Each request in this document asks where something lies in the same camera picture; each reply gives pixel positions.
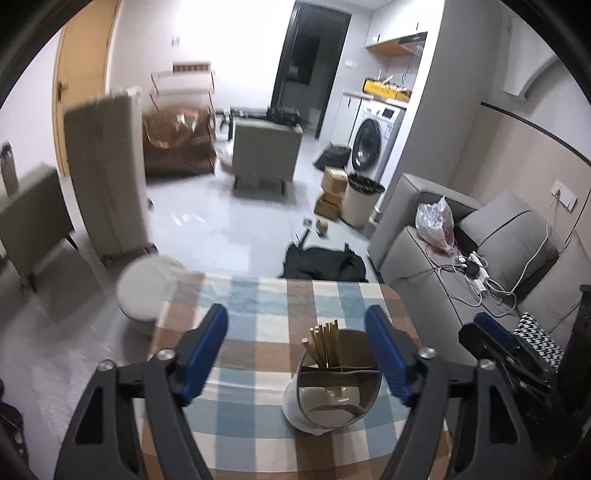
metal screw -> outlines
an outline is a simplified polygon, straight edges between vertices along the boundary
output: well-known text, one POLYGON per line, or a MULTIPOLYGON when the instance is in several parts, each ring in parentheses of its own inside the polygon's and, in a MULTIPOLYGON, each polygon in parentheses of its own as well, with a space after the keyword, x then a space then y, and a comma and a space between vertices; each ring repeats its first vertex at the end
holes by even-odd
POLYGON ((96 367, 96 369, 99 372, 108 372, 109 370, 113 370, 114 368, 115 368, 115 362, 113 360, 103 360, 96 367))
POLYGON ((171 358, 174 358, 175 355, 176 353, 173 349, 165 348, 163 350, 160 350, 156 354, 156 357, 158 357, 158 360, 170 360, 171 358))
POLYGON ((488 358, 480 360, 478 362, 478 366, 483 370, 494 370, 496 368, 495 363, 492 360, 489 360, 488 358))
POLYGON ((434 349, 429 348, 427 346, 427 347, 421 348, 418 351, 418 355, 419 355, 419 357, 424 358, 425 360, 432 360, 437 355, 437 352, 434 349))

plaid tablecloth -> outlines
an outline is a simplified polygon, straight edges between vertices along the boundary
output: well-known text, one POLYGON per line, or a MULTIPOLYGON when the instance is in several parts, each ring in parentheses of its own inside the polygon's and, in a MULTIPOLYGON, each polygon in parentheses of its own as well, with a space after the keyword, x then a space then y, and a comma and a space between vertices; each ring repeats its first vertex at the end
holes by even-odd
MULTIPOLYGON (((384 382, 364 418, 320 437, 292 427, 281 404, 304 353, 301 339, 316 324, 337 319, 341 328, 364 330, 365 310, 378 304, 418 344, 396 292, 379 284, 192 274, 170 286, 150 353, 174 347, 212 303, 228 308, 228 335, 185 415, 216 480, 378 480, 408 415, 384 382)), ((163 478, 146 421, 142 451, 151 480, 163 478)), ((444 477, 448 457, 443 431, 431 479, 444 477)))

round stool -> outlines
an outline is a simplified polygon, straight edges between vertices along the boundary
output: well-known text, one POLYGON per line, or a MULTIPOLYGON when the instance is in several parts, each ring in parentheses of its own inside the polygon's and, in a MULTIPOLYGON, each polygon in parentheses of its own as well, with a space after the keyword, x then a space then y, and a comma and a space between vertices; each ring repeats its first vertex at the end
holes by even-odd
POLYGON ((186 272, 178 261, 166 255, 148 255, 125 267, 117 281, 117 302, 134 328, 152 336, 166 286, 186 272))

washing machine door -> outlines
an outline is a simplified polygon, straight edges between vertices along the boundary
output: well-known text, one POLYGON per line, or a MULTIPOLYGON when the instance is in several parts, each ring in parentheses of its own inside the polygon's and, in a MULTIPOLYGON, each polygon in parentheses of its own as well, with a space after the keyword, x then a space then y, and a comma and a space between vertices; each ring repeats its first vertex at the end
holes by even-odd
POLYGON ((382 131, 376 120, 367 118, 361 123, 353 143, 351 163, 360 173, 372 170, 379 162, 382 150, 382 131))

black and white pillow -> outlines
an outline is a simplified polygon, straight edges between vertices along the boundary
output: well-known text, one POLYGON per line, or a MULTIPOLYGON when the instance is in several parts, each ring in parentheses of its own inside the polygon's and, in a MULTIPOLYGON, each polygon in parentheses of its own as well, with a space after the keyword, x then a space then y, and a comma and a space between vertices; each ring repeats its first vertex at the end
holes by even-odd
POLYGON ((521 316, 519 325, 513 331, 513 334, 523 338, 540 357, 546 360, 552 367, 558 369, 564 356, 564 351, 560 348, 560 345, 548 336, 548 333, 542 329, 540 324, 529 313, 524 313, 521 316))

